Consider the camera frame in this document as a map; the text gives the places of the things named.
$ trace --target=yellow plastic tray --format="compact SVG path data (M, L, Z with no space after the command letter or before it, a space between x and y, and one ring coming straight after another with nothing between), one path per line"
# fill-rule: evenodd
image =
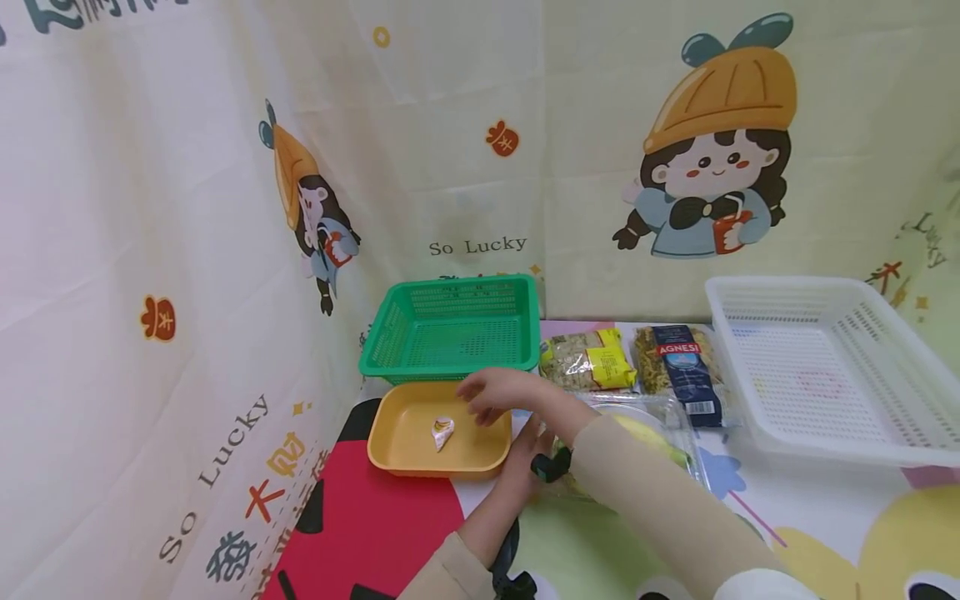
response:
M512 439L510 413L478 427L457 381L421 381L393 388L380 402L367 442L375 467L403 477L495 477ZM431 429L437 417L453 419L453 435L437 452Z

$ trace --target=cartoon girl illustration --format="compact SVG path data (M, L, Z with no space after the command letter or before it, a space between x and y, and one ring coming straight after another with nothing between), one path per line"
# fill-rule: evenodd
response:
M274 151L276 185L289 227L297 237L306 276L317 280L320 309L333 313L337 272L360 253L360 236L337 202L337 195L320 175L320 167L297 139L276 123L267 101L270 122L260 121L260 141Z
M779 12L724 47L698 34L682 58L694 67L671 92L643 142L639 177L623 191L634 210L613 235L631 250L654 232L651 254L707 258L758 242L785 216L787 128L797 83L777 52L793 30Z

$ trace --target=pasta package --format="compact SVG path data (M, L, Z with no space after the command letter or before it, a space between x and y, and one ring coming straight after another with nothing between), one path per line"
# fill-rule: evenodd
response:
M540 346L540 374L567 390L619 390L636 383L618 329L559 335Z
M636 331L634 346L644 393L682 402L694 427L725 424L716 391L723 379L706 332L691 325L647 326Z

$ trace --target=yellow label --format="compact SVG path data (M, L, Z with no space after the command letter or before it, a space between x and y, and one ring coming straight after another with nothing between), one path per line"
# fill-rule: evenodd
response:
M604 390L629 388L636 381L636 371L627 362L620 346L588 348L587 358L593 366L593 380Z
M600 343L604 346L620 346L620 330L619 329L600 329L597 331L597 337L600 338Z
M547 340L540 347L546 347L546 350L544 350L540 355L540 368L542 369L545 365L549 364L550 361L553 360L553 342Z

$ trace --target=small white object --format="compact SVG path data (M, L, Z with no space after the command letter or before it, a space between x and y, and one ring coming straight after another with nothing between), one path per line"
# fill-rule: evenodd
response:
M453 435L453 419L450 417L437 417L433 421L433 443L440 452L444 449L446 441Z
M960 468L960 382L862 281L707 282L716 351L762 449Z

